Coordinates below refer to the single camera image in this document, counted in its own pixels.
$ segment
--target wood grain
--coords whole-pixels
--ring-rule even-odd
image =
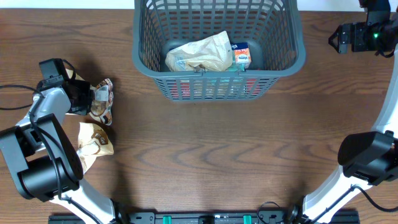
[[[38,63],[67,59],[86,80],[111,78],[114,121],[106,127],[115,155],[86,174],[106,196],[136,208],[164,211],[254,210],[272,200],[288,206],[315,190],[337,166],[344,137],[369,131],[378,116],[393,60],[372,53],[338,55],[327,38],[363,13],[301,12],[307,61],[250,102],[172,103],[131,60],[130,10],[0,10],[0,83],[35,86]],[[25,90],[0,91],[0,106],[30,103]],[[27,110],[1,111],[0,129]],[[79,121],[63,128],[77,147]],[[24,200],[0,159],[0,223],[46,223],[68,213],[51,203]],[[386,207],[397,203],[398,182],[369,191]],[[359,195],[361,223],[396,223]]]

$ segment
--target crumpled wrapper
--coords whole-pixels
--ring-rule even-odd
[[[223,31],[169,51],[165,63],[172,72],[222,72],[232,65],[232,56],[228,34]]]
[[[94,164],[98,156],[113,155],[113,145],[105,131],[96,124],[80,122],[77,154],[83,173]]]
[[[73,70],[67,69],[69,78],[73,75]],[[76,74],[76,80],[83,80],[78,74]],[[93,102],[91,103],[90,116],[102,124],[112,124],[112,113],[111,108],[113,105],[113,83],[110,79],[106,78],[100,82],[96,87],[91,86],[91,90],[94,91]]]

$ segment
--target wooden table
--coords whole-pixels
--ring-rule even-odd
[[[393,59],[338,55],[327,38],[364,13],[301,12],[307,61],[302,71],[249,102],[176,104],[165,99],[131,60],[130,10],[0,10],[0,83],[36,86],[38,63],[65,58],[96,85],[115,85],[114,121],[106,127],[115,154],[97,159],[85,178],[134,208],[164,211],[255,210],[264,201],[287,207],[315,190],[337,166],[342,140],[369,131],[381,109]],[[31,92],[1,90],[0,106],[31,102]],[[27,112],[1,111],[0,129]],[[63,128],[77,147],[80,122]],[[0,223],[46,223],[64,208],[24,200],[0,158]],[[369,190],[397,205],[398,182]],[[359,195],[346,208],[362,223],[396,223]]]

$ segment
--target black metal base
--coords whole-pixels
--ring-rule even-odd
[[[283,223],[286,210],[263,210],[259,216],[269,224]],[[174,213],[152,212],[129,214],[133,224],[259,224],[256,212],[239,213]],[[357,211],[341,210],[332,218],[331,224],[360,224]],[[77,216],[50,216],[49,224],[85,224]]]

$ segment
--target basket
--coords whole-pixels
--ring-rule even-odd
[[[132,60],[170,100],[252,100],[305,61],[296,0],[135,0]],[[171,72],[170,49],[226,30],[247,42],[245,72]]]

